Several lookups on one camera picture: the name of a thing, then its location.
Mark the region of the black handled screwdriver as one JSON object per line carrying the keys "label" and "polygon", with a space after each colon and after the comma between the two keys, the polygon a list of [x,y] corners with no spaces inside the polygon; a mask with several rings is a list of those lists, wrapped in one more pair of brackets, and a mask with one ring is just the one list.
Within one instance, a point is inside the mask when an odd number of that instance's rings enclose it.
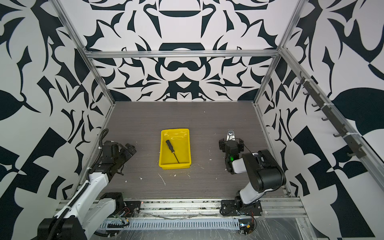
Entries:
{"label": "black handled screwdriver", "polygon": [[171,151],[171,153],[174,155],[174,157],[175,157],[177,163],[180,164],[180,161],[179,161],[179,159],[178,159],[178,157],[177,157],[177,155],[176,155],[176,151],[175,151],[175,149],[174,149],[174,147],[173,147],[171,141],[170,141],[170,140],[166,140],[166,144],[167,144],[169,150]]}

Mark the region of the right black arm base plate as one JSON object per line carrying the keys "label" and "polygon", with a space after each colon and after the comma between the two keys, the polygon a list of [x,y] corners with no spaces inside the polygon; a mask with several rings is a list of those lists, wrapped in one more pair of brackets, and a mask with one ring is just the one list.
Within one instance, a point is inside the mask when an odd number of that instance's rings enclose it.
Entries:
{"label": "right black arm base plate", "polygon": [[261,216],[263,212],[260,202],[243,205],[235,200],[221,200],[220,214],[227,217]]}

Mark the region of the yellow plastic bin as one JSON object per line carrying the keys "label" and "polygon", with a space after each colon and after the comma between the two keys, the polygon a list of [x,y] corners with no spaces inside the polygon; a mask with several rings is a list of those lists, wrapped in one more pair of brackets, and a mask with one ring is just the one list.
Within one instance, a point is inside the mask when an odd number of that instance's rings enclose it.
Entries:
{"label": "yellow plastic bin", "polygon": [[[170,140],[180,161],[177,163],[169,150],[166,140]],[[163,170],[188,169],[192,164],[190,130],[168,129],[161,131],[159,167]]]}

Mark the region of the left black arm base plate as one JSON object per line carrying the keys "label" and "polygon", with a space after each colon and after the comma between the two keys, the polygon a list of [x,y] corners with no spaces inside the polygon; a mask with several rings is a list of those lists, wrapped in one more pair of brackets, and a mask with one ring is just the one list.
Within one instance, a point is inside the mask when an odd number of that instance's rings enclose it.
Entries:
{"label": "left black arm base plate", "polygon": [[125,201],[123,209],[118,213],[122,218],[131,218],[141,211],[142,201]]}

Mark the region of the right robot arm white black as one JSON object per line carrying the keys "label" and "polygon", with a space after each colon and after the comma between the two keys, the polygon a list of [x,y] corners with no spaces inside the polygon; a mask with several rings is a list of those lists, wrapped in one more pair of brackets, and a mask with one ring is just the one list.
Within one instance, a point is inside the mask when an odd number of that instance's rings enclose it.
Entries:
{"label": "right robot arm white black", "polygon": [[219,148],[225,153],[227,171],[232,175],[246,173],[249,178],[235,196],[235,212],[252,213],[259,208],[260,198],[286,184],[285,173],[270,151],[251,152],[242,139],[235,137],[234,130],[228,130],[226,138],[219,140]]}

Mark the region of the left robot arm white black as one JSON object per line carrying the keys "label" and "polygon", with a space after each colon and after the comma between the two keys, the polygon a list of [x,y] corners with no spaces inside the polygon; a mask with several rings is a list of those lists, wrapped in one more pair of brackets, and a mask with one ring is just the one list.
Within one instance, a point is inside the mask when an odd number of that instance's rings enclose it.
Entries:
{"label": "left robot arm white black", "polygon": [[126,208],[122,193],[105,193],[96,198],[125,163],[137,152],[135,146],[106,141],[87,177],[71,200],[52,218],[38,226],[38,240],[89,240],[109,216],[120,216]]}

